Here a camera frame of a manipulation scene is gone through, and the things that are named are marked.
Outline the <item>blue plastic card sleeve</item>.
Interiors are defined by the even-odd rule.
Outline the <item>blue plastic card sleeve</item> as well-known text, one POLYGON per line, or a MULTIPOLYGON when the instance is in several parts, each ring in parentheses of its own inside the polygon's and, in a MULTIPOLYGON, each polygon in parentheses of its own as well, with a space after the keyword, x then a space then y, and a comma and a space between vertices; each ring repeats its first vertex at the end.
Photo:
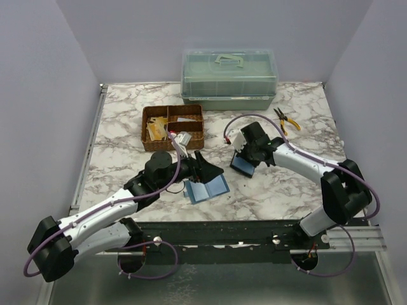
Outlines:
POLYGON ((184 197, 189 198, 191 203, 195 205, 228 192, 230 192, 230 188, 227 185, 224 175, 219 175, 206 184, 187 180, 184 197))

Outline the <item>gold cards in tray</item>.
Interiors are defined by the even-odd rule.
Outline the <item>gold cards in tray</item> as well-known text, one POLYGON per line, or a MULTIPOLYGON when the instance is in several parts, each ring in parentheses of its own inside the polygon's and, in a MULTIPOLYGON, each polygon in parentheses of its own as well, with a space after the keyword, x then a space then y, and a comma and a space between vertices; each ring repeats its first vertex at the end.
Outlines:
POLYGON ((147 120, 147 130, 151 141, 164 141, 167 139, 167 117, 151 117, 147 120))

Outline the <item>yellow handled pliers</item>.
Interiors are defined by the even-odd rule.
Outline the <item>yellow handled pliers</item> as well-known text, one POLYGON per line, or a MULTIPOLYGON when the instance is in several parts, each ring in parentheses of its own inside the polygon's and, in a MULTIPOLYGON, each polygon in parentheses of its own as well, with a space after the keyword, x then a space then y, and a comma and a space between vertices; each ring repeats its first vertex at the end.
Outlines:
POLYGON ((301 126, 295 122, 295 120, 293 120, 292 118, 288 118, 282 111, 281 109, 278 108, 274 108, 273 109, 276 113, 276 115, 278 116, 279 120, 280 120, 280 129, 282 130, 282 133, 287 136, 287 131, 285 129, 285 122, 292 124, 298 131, 301 130, 301 126))

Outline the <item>green clear-lid storage box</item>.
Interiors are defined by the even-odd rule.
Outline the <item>green clear-lid storage box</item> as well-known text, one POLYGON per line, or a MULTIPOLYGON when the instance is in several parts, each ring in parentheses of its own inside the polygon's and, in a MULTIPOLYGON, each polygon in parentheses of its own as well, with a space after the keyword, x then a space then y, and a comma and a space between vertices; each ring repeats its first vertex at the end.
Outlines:
POLYGON ((277 95, 279 73, 273 51, 186 50, 181 98, 206 111, 263 111, 277 95))

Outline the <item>white card in tray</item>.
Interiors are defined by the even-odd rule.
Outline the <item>white card in tray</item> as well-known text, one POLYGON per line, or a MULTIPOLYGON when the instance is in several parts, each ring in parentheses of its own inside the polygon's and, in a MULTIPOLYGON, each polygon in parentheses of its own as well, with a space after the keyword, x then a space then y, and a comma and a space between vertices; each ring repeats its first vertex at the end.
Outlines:
POLYGON ((196 122, 197 120, 191 119, 191 118, 178 117, 176 121, 177 121, 177 122, 196 122))

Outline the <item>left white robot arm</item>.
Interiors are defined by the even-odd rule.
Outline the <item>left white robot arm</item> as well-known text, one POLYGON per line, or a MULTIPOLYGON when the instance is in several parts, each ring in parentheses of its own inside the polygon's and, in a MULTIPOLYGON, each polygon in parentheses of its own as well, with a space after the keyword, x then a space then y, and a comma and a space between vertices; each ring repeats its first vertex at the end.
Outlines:
POLYGON ((24 276, 41 275, 53 282, 66 275, 74 263, 86 255, 123 247, 136 250, 141 236, 134 221, 127 217, 150 206, 172 184, 188 179, 209 183, 223 169, 209 163, 200 151, 193 156, 157 151, 135 177, 101 203, 72 216, 42 219, 27 246, 24 276))

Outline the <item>brown wicker divided tray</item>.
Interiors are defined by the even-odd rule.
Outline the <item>brown wicker divided tray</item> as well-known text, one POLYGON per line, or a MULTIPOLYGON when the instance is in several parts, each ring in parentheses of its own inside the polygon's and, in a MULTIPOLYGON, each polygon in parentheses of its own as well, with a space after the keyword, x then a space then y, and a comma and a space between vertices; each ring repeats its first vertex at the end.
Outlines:
POLYGON ((141 142, 144 150, 153 152, 157 150, 173 151, 174 148, 170 143, 170 139, 164 141, 151 141, 147 130, 147 120, 151 117, 167 117, 167 127, 170 132, 188 132, 191 134, 191 140, 187 149, 203 149, 204 148, 204 117, 202 114, 202 106, 198 104, 192 105, 159 105, 147 106, 142 110, 142 132, 141 142), (191 118, 196 122, 177 122, 177 118, 191 118))

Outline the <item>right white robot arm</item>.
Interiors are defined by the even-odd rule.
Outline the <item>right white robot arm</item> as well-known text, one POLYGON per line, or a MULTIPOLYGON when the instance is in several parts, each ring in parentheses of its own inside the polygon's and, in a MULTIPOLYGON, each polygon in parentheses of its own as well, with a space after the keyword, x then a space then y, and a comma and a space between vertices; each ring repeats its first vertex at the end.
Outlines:
POLYGON ((306 249, 315 235, 335 225, 344 225, 372 202, 369 189, 357 164, 324 161, 307 154, 282 137, 271 139, 258 122, 251 123, 230 137, 235 156, 245 165, 256 168, 260 163, 291 170, 321 187, 322 205, 298 223, 293 243, 306 249))

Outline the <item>black leather card holder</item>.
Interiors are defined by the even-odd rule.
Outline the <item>black leather card holder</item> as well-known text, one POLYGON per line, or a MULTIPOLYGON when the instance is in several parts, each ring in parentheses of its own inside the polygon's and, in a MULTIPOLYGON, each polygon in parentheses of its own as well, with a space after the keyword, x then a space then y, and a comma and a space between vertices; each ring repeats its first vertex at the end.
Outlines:
POLYGON ((239 157, 238 152, 234 152, 234 155, 231 159, 230 167, 236 172, 248 178, 252 178, 255 171, 255 167, 245 159, 239 157))

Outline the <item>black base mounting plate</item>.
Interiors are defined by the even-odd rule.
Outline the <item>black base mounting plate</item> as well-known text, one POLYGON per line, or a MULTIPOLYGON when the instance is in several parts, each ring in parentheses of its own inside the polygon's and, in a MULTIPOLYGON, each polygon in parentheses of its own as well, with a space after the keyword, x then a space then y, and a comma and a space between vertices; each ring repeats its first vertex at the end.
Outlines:
POLYGON ((121 220, 130 239, 119 249, 140 251, 147 264, 289 264, 290 252, 329 248, 325 231, 314 237, 300 232, 296 220, 135 222, 121 220))

